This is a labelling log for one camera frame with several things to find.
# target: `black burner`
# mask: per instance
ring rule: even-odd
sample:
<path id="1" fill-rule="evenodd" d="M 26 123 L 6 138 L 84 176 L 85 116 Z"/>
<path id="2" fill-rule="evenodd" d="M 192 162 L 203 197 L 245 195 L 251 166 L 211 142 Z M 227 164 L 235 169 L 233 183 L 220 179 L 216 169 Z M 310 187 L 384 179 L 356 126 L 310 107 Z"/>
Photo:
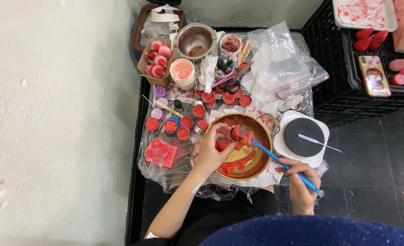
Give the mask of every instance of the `black burner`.
<path id="1" fill-rule="evenodd" d="M 324 144 L 325 136 L 316 122 L 306 118 L 290 121 L 284 128 L 284 141 L 293 153 L 303 157 L 315 156 L 322 151 L 323 145 L 299 138 L 299 134 L 313 138 Z"/>

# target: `metal bowl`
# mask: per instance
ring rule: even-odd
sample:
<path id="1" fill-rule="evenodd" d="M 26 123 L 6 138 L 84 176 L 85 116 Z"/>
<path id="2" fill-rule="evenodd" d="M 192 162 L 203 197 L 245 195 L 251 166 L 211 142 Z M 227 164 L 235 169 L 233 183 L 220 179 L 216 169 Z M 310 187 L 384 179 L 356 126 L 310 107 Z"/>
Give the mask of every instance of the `metal bowl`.
<path id="1" fill-rule="evenodd" d="M 211 27 L 202 23 L 191 23 L 178 32 L 173 47 L 186 59 L 200 62 L 216 46 L 217 35 Z"/>
<path id="2" fill-rule="evenodd" d="M 225 119 L 230 119 L 233 121 L 233 126 L 240 124 L 240 126 L 248 131 L 254 132 L 255 138 L 268 150 L 272 151 L 272 141 L 270 138 L 269 132 L 267 132 L 266 128 L 262 125 L 262 123 L 255 119 L 254 117 L 243 114 L 243 113 L 229 113 L 220 116 L 216 120 L 214 120 L 209 126 L 206 132 L 209 131 L 212 125 L 222 122 Z M 225 162 L 231 162 L 238 159 L 242 159 L 246 157 L 251 151 L 255 149 L 255 156 L 252 160 L 250 160 L 243 171 L 235 168 L 231 174 L 227 174 L 225 172 L 220 172 L 216 170 L 220 176 L 225 177 L 234 181 L 245 181 L 256 176 L 260 175 L 269 165 L 270 158 L 267 154 L 265 154 L 259 148 L 255 148 L 251 146 L 250 148 L 246 148 L 243 146 L 241 150 L 233 150 L 232 153 L 227 157 Z"/>

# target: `black tile floor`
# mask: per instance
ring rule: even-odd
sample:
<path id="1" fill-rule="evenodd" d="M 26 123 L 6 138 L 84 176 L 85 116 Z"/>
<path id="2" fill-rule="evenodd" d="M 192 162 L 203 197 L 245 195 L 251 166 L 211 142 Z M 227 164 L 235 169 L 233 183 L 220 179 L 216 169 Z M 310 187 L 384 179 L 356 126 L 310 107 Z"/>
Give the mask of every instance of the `black tile floor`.
<path id="1" fill-rule="evenodd" d="M 404 228 L 404 110 L 331 130 L 326 150 L 330 169 L 322 177 L 325 196 L 316 215 L 350 216 Z M 275 187 L 280 214 L 291 213 L 288 188 Z M 147 181 L 142 221 L 144 237 L 169 195 Z"/>

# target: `hand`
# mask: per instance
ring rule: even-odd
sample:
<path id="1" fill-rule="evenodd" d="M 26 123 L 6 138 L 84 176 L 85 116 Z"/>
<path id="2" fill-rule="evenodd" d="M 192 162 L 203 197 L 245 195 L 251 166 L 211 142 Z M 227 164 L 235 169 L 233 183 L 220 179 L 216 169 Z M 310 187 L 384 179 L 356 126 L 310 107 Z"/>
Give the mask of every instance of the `hand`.
<path id="1" fill-rule="evenodd" d="M 229 129 L 231 129 L 231 127 L 224 123 L 211 126 L 200 142 L 199 155 L 194 163 L 193 170 L 205 180 L 219 168 L 221 163 L 231 154 L 237 145 L 237 143 L 234 142 L 229 144 L 222 152 L 216 150 L 216 140 L 225 138 L 224 134 L 217 133 L 217 131 Z"/>
<path id="2" fill-rule="evenodd" d="M 285 172 L 292 178 L 290 181 L 290 199 L 293 203 L 293 214 L 314 215 L 313 206 L 317 198 L 317 193 L 307 188 L 297 173 L 299 172 L 304 177 L 308 178 L 317 188 L 320 188 L 319 176 L 308 164 L 300 161 L 280 158 L 279 162 L 290 166 L 289 170 L 283 167 L 275 168 L 275 170 L 277 172 Z"/>

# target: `black plastic crate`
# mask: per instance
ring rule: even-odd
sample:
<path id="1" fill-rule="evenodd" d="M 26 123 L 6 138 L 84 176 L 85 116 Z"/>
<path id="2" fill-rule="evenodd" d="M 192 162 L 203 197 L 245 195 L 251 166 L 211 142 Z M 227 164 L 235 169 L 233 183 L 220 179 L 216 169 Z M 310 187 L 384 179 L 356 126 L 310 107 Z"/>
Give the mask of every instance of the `black plastic crate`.
<path id="1" fill-rule="evenodd" d="M 404 54 L 395 52 L 391 34 L 375 51 L 353 51 L 356 32 L 335 25 L 331 0 L 323 1 L 301 31 L 312 57 L 330 75 L 313 87 L 315 118 L 329 127 L 404 109 L 404 86 L 391 85 L 392 96 L 388 98 L 370 97 L 358 66 L 359 55 L 379 56 L 390 82 L 396 73 L 389 70 L 388 64 L 394 59 L 404 59 Z"/>

